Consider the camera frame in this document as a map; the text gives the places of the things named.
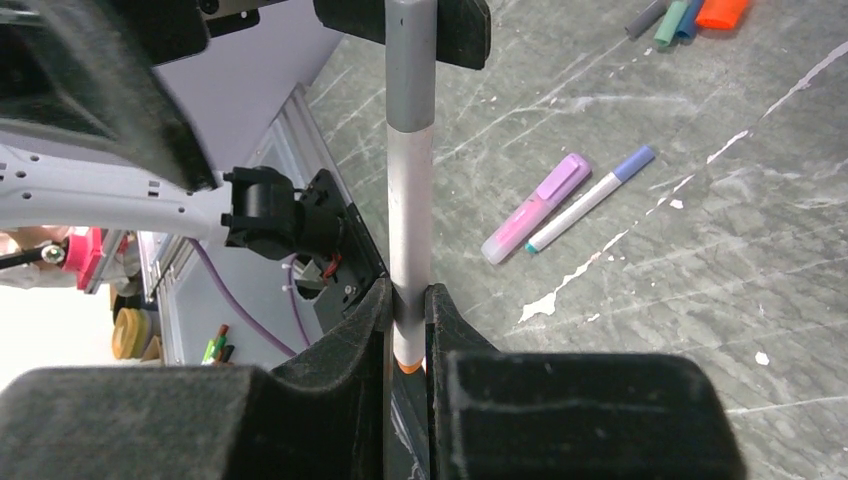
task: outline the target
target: white marker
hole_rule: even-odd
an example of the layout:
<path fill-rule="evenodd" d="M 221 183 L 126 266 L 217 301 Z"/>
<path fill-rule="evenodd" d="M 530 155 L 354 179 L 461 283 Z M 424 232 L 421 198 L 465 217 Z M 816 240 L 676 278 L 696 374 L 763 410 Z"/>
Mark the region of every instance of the white marker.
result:
<path fill-rule="evenodd" d="M 424 292 L 433 251 L 437 0 L 386 0 L 386 172 L 395 295 L 393 351 L 417 371 L 426 351 Z"/>
<path fill-rule="evenodd" d="M 583 195 L 579 200 L 571 204 L 568 210 L 557 215 L 549 224 L 530 237 L 530 241 L 527 242 L 524 249 L 530 253 L 539 253 L 542 251 L 556 240 L 557 237 L 577 223 L 578 220 L 583 218 L 584 215 L 589 213 L 590 210 L 601 203 L 603 199 L 607 198 L 618 187 L 639 173 L 639 170 L 642 170 L 654 158 L 656 158 L 656 154 L 650 147 L 643 146 L 640 148 L 630 158 L 616 167 L 615 170 L 602 178 L 586 195 Z"/>

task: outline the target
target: blue marker cap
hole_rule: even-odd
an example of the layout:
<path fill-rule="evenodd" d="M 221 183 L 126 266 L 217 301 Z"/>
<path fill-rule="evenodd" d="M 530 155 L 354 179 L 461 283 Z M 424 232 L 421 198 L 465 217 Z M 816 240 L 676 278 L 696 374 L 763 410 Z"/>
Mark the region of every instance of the blue marker cap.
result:
<path fill-rule="evenodd" d="M 639 173 L 639 170 L 642 170 L 642 167 L 656 158 L 656 156 L 654 151 L 651 150 L 651 147 L 645 145 L 631 155 L 630 158 L 621 162 L 621 165 L 617 166 L 612 173 L 621 183 L 624 183 L 630 180 L 633 175 Z"/>
<path fill-rule="evenodd" d="M 677 38 L 684 40 L 695 38 L 695 35 L 698 34 L 698 26 L 695 25 L 695 18 L 703 6 L 704 0 L 692 0 L 689 3 L 686 13 L 683 14 L 683 19 L 680 20 L 680 24 L 677 26 L 677 32 L 675 33 Z"/>

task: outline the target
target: gray marker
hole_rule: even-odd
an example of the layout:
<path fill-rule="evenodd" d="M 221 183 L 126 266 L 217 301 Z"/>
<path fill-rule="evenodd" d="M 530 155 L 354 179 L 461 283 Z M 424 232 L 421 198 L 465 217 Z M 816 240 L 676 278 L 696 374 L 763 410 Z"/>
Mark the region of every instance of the gray marker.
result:
<path fill-rule="evenodd" d="M 654 0 L 638 17 L 624 27 L 624 31 L 631 40 L 639 38 L 665 15 L 667 9 L 668 0 Z"/>
<path fill-rule="evenodd" d="M 424 359 L 430 286 L 437 0 L 386 0 L 389 268 L 393 350 L 406 373 Z"/>

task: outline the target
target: black bracket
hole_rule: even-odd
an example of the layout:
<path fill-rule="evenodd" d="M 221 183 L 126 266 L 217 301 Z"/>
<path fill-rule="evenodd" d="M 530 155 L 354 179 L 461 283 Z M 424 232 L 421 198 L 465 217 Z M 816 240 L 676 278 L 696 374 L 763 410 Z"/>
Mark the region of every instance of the black bracket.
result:
<path fill-rule="evenodd" d="M 233 186 L 232 212 L 221 216 L 230 229 L 226 245 L 271 260 L 297 254 L 314 262 L 324 283 L 314 308 L 325 332 L 386 274 L 356 206 L 347 204 L 329 171 L 319 171 L 302 192 L 270 167 L 237 167 L 224 180 Z"/>

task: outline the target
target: green marker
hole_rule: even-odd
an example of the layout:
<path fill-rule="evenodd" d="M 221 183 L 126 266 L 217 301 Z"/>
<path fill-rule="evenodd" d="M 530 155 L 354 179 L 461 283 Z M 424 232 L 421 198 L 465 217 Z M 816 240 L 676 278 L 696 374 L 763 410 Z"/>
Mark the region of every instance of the green marker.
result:
<path fill-rule="evenodd" d="M 209 356 L 212 355 L 212 350 L 215 348 L 215 342 L 209 340 L 209 343 L 206 344 L 206 353 L 203 354 L 203 362 L 206 363 L 209 360 Z"/>
<path fill-rule="evenodd" d="M 657 34 L 654 35 L 654 41 L 657 42 L 657 45 L 663 48 L 671 45 L 674 34 L 677 33 L 677 27 L 680 25 L 680 21 L 683 20 L 683 15 L 686 14 L 687 8 L 689 8 L 689 2 L 682 0 L 677 0 L 669 5 L 665 18 L 663 18 Z"/>
<path fill-rule="evenodd" d="M 209 358 L 216 360 L 218 358 L 218 352 L 223 350 L 225 345 L 227 345 L 227 336 L 221 335 L 218 337 L 218 343 L 215 344 L 215 348 L 212 350 L 212 355 Z"/>

